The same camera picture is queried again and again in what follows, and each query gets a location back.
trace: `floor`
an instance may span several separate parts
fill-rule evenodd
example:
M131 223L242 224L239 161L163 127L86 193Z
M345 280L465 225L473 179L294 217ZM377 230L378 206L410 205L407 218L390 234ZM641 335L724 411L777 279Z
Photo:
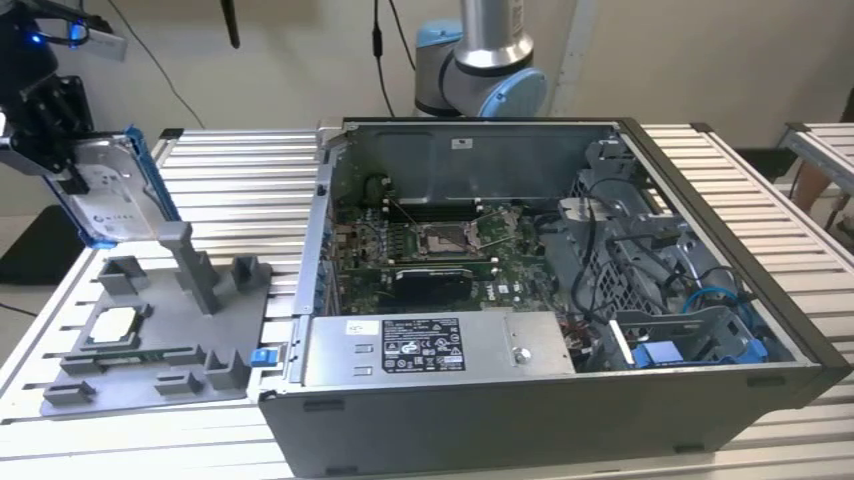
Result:
M34 216L0 217L0 256L25 233ZM0 302L30 312L39 313L49 301L55 287L19 287L0 285ZM0 364L13 353L18 341L25 336L34 318L22 313L0 309Z

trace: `motherboard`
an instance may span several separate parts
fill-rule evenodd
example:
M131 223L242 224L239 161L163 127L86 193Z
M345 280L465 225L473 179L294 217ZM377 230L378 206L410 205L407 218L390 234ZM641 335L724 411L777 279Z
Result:
M339 211L342 314L565 310L526 213L512 203L432 214L394 203Z

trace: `circuit board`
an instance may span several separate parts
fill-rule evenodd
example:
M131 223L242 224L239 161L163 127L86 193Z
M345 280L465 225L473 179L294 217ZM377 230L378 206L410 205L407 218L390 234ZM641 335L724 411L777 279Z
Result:
M533 218L520 207L485 206L472 221L391 223L374 210L338 218L342 314L561 311L556 304L565 301ZM440 273L460 280L449 295L399 298L407 277Z

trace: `gray plastic part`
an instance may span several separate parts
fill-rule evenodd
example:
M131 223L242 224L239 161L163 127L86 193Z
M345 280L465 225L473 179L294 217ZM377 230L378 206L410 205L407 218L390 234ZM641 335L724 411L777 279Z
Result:
M203 365L205 350L202 350L202 345L197 345L195 348L187 348L183 351L165 353L163 360L174 367L179 365Z
M55 406L89 404L95 389L86 382L54 384L45 390L45 399Z
M202 383L193 376L193 372L165 372L158 375L155 390L161 395L193 395L201 389Z
M98 281L114 298L135 297L139 290L151 284L137 257L111 258L98 274Z
M199 304L199 310L211 315L221 309L219 300L214 295L214 283L218 280L217 271L207 254L201 254L193 248L190 237L193 226L187 222L167 222L158 230L158 242L173 252L179 268L178 283L182 289L190 290Z
M205 278L202 258L197 266ZM133 264L127 259L119 262ZM209 283L221 309L213 314L202 313L175 273L174 269L150 271L149 287L138 288L137 295L102 295L61 363L63 371L46 390L43 416L246 397L247 365L261 339L273 268L255 257L238 257L231 267L214 270L217 277ZM131 278L142 277L131 272ZM121 342L93 344L90 334L98 317L115 307L134 307L149 315ZM194 379L185 382L186 388L178 386L179 380L165 383L163 378L190 378L186 374ZM85 388L66 387L82 383Z
M102 373L105 371L105 367L102 367L93 358L82 358L77 360L65 358L59 362L59 366L69 375L86 375L90 373Z
M233 390L246 385L250 367L243 363L237 350L231 353L229 363L221 362L215 352L209 353L205 360L205 376L215 390Z

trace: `hard drive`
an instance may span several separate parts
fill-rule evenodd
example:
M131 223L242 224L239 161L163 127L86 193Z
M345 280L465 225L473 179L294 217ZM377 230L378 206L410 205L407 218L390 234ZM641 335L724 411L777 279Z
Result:
M70 195L59 180L46 181L87 246L155 240L161 224L181 217L139 129L81 140L75 152L90 192Z

